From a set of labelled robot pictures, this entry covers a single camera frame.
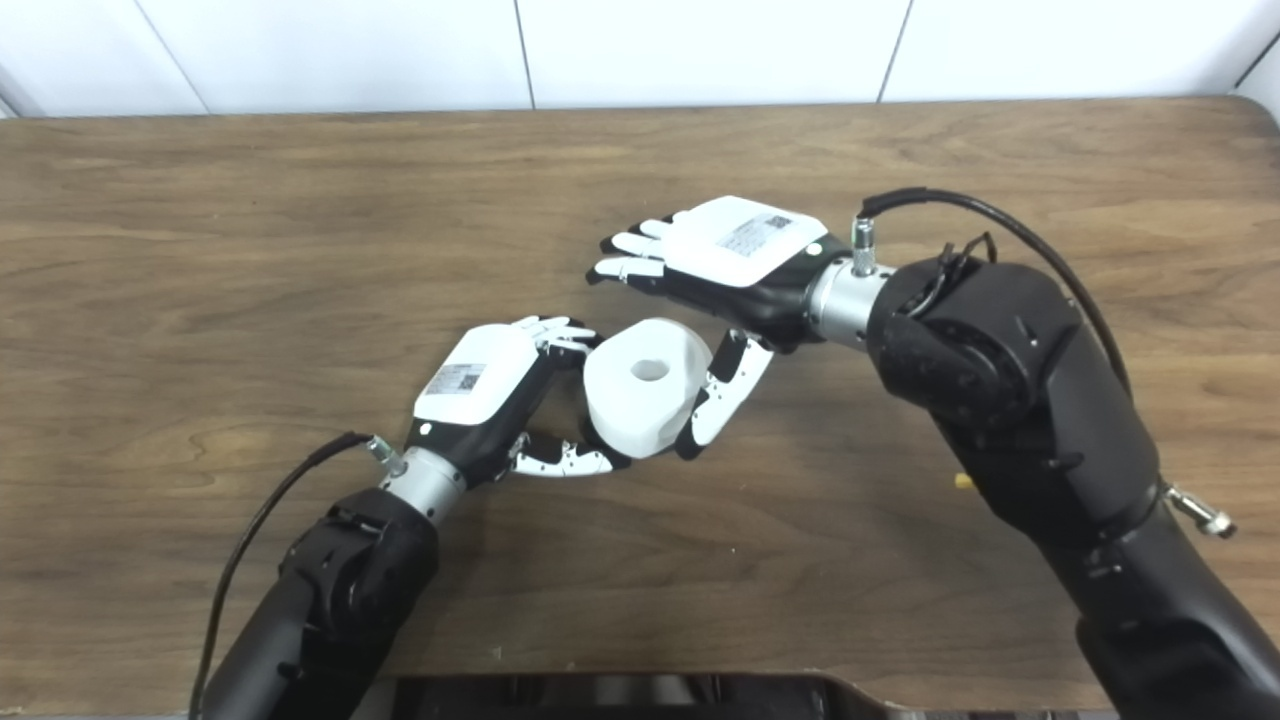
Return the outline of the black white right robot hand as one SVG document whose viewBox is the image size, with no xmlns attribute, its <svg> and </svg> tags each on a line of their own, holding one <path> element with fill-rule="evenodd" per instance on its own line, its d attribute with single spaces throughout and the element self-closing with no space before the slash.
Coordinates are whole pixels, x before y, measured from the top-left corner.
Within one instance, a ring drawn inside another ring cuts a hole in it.
<svg viewBox="0 0 1280 720">
<path fill-rule="evenodd" d="M 815 218 L 736 196 L 640 222 L 600 250 L 589 284 L 625 284 L 726 325 L 673 442 L 687 461 L 723 430 L 776 355 L 823 342 L 812 318 L 817 282 L 851 256 Z"/>
</svg>

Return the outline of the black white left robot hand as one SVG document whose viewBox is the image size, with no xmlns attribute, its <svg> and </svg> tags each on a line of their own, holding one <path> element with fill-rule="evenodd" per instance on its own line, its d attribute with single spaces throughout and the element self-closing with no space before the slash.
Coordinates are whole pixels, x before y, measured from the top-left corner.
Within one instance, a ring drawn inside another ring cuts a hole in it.
<svg viewBox="0 0 1280 720">
<path fill-rule="evenodd" d="M 451 464 L 465 486 L 530 477 L 591 477 L 623 462 L 585 441 L 532 430 L 530 421 L 562 373 L 581 372 L 602 334 L 571 316 L 532 315 L 475 327 L 413 401 L 407 448 Z"/>
</svg>

